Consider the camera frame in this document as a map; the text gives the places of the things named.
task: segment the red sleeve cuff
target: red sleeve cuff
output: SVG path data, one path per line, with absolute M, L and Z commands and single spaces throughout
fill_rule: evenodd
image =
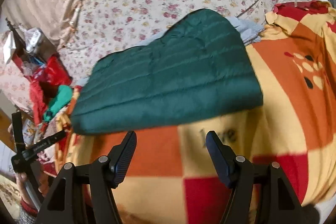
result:
M 21 199 L 21 206 L 22 206 L 22 209 L 24 209 L 31 216 L 34 216 L 34 217 L 37 216 L 38 211 L 35 208 L 32 208 L 31 206 L 29 206 L 23 199 Z

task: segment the round metal pivot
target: round metal pivot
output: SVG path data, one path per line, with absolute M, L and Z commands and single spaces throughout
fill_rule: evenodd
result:
M 106 157 L 106 156 L 101 156 L 101 157 L 99 157 L 98 161 L 101 162 L 101 163 L 103 163 L 103 162 L 106 162 L 107 159 L 108 159 L 108 157 Z
M 272 166 L 276 169 L 278 169 L 280 167 L 280 164 L 277 163 L 276 161 L 272 162 Z
M 237 156 L 237 157 L 236 157 L 236 161 L 244 162 L 244 161 L 245 161 L 245 158 L 244 158 L 243 156 Z
M 69 170 L 72 167 L 71 163 L 64 164 L 64 169 Z

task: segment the green quilted garment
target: green quilted garment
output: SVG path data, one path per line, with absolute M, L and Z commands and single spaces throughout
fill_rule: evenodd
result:
M 197 10 L 147 46 L 99 60 L 71 115 L 74 132 L 178 125 L 262 105 L 240 34 Z

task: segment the black tool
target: black tool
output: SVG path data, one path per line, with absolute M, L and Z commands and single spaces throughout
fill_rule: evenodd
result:
M 261 186 L 255 224 L 312 223 L 279 163 L 252 164 L 223 145 L 214 131 L 208 132 L 206 147 L 220 181 L 232 189 L 220 224 L 248 223 L 253 184 Z
M 137 135 L 129 131 L 122 143 L 112 147 L 107 156 L 87 165 L 66 163 L 42 204 L 36 224 L 87 223 L 83 184 L 90 185 L 95 222 L 122 224 L 111 188 L 115 189 L 123 182 L 136 146 Z
M 26 173 L 27 181 L 25 182 L 25 188 L 32 202 L 37 210 L 41 208 L 41 204 L 44 200 L 42 194 L 38 191 L 39 184 L 34 176 L 31 168 L 31 163 L 37 160 L 37 154 L 44 149 L 60 141 L 66 136 L 65 131 L 60 131 L 52 136 L 49 136 L 35 145 L 26 148 L 22 135 L 22 117 L 21 112 L 15 112 L 12 114 L 13 133 L 16 145 L 17 154 L 11 159 L 13 169 L 15 173 Z

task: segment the orange and yellow blanket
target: orange and yellow blanket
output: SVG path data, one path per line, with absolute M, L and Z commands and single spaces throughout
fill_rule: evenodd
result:
M 329 3 L 277 5 L 266 15 L 262 41 L 246 47 L 263 106 L 191 124 L 134 128 L 138 145 L 125 181 L 113 191 L 117 204 L 153 223 L 219 223 L 229 191 L 205 148 L 209 130 L 237 155 L 279 162 L 303 205 L 331 198 L 336 193 L 335 17 Z M 93 161 L 124 135 L 79 136 L 58 162 Z

